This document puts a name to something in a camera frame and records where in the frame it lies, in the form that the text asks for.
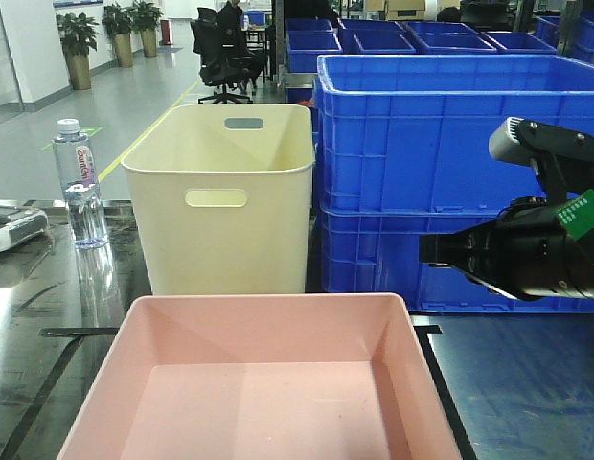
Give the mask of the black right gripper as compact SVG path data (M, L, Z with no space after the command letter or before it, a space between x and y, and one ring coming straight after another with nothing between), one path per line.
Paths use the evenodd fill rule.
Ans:
M594 267L560 225L559 206L518 198L487 224L422 234L419 259L452 265L471 282L511 299L594 299Z

